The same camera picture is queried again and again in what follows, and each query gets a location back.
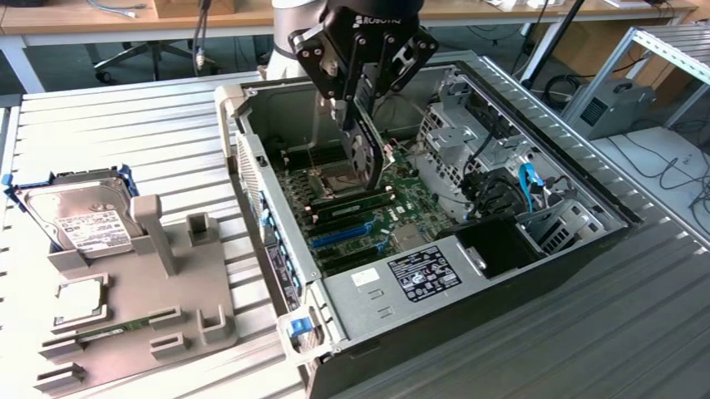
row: ribbed metal surface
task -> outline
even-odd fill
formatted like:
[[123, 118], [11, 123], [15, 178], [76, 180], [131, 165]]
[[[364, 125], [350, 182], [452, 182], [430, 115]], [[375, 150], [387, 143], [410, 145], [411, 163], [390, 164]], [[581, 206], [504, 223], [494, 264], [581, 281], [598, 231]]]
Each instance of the ribbed metal surface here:
[[638, 27], [634, 41], [710, 84], [710, 28], [705, 24]]
[[338, 398], [707, 397], [710, 254], [539, 101], [471, 64], [645, 224], [559, 289]]
[[[88, 170], [125, 163], [141, 194], [161, 196], [163, 223], [203, 210], [220, 222], [238, 345], [72, 397], [306, 396], [276, 337], [275, 313], [224, 167], [214, 112], [215, 87], [256, 78], [247, 73], [49, 93], [25, 98], [21, 108], [8, 114], [4, 173], [44, 167]], [[32, 370], [47, 361], [36, 354], [39, 341], [23, 340], [35, 327], [17, 326], [12, 319], [31, 311], [25, 301], [41, 294], [41, 284], [25, 283], [27, 274], [37, 282], [57, 281], [57, 276], [49, 263], [35, 263], [37, 257], [29, 253], [48, 248], [41, 232], [29, 227], [29, 218], [4, 206], [0, 221], [0, 268], [7, 269], [7, 275], [0, 273], [5, 299], [0, 303], [0, 325], [5, 326], [0, 330], [0, 397], [41, 397], [31, 388]], [[12, 293], [13, 285], [20, 292]]]

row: blue pcie slot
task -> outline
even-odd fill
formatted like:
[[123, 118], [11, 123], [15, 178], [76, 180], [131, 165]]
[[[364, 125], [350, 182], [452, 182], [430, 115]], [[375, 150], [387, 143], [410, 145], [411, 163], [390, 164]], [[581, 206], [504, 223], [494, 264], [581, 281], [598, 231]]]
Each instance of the blue pcie slot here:
[[311, 242], [311, 248], [316, 249], [320, 247], [326, 247], [327, 245], [332, 245], [332, 244], [339, 243], [340, 241], [346, 241], [347, 239], [362, 237], [363, 235], [367, 235], [371, 232], [372, 232], [372, 222], [367, 222], [362, 226], [354, 227], [352, 229], [340, 231], [336, 234], [327, 235], [326, 237], [315, 239]]

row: white label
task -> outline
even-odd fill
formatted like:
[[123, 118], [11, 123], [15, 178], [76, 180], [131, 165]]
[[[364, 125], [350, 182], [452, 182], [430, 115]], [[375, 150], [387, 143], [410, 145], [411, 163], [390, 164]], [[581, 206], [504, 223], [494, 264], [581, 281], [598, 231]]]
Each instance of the white label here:
[[115, 210], [55, 221], [79, 252], [93, 252], [131, 243], [131, 236]]
[[371, 283], [372, 281], [379, 280], [378, 270], [375, 268], [368, 268], [362, 272], [356, 272], [352, 276], [352, 282], [355, 287], [359, 287], [363, 284]]
[[76, 341], [77, 342], [89, 342], [89, 341], [93, 341], [95, 339], [104, 338], [104, 337], [111, 337], [112, 335], [116, 335], [116, 334], [120, 334], [120, 333], [123, 333], [123, 328], [117, 328], [116, 330], [101, 332], [101, 333], [99, 333], [96, 335], [89, 335], [88, 337], [79, 338]]
[[390, 217], [395, 222], [399, 221], [398, 214], [395, 214], [395, 211], [391, 210], [391, 208], [387, 208], [387, 213], [390, 214]]

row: connector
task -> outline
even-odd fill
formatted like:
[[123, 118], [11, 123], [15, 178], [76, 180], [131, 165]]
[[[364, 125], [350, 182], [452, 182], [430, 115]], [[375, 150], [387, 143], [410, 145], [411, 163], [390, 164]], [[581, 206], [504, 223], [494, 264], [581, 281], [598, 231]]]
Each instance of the connector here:
[[195, 56], [195, 64], [198, 65], [198, 71], [202, 71], [202, 67], [204, 66], [204, 50], [203, 48], [198, 48], [198, 54]]

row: metal shelf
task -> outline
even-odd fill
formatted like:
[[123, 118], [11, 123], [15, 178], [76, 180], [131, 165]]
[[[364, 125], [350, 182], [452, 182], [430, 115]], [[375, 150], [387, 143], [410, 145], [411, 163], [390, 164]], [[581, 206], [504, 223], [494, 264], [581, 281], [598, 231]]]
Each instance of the metal shelf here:
[[634, 27], [634, 42], [710, 84], [710, 28], [705, 25]]

